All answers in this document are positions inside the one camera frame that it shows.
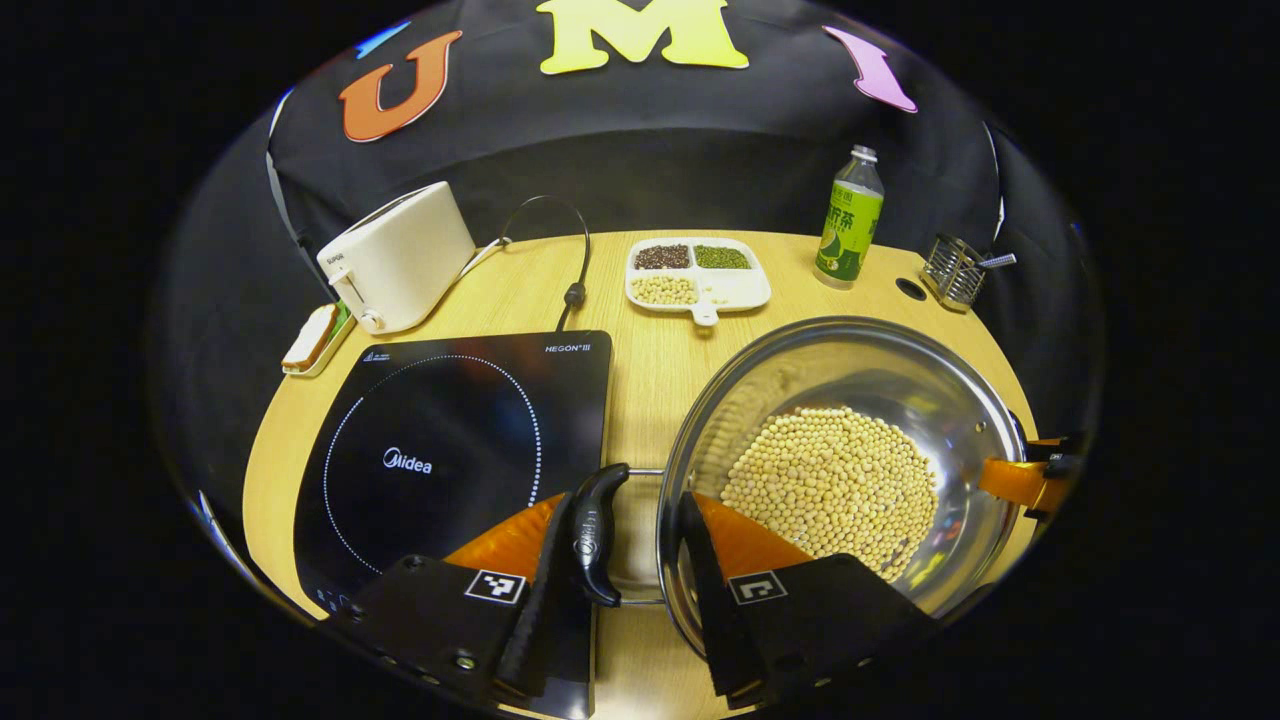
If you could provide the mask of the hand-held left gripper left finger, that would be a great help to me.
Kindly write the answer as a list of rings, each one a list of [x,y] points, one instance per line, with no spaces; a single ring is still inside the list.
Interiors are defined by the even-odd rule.
[[[579,684],[576,497],[516,512],[445,559],[398,559],[324,630],[392,671],[476,706],[532,706]]]

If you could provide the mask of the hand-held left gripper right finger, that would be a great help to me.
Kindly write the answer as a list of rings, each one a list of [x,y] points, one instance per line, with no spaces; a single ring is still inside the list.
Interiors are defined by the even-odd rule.
[[[704,495],[680,502],[703,653],[732,707],[782,705],[918,650],[941,624],[847,553],[809,559]]]

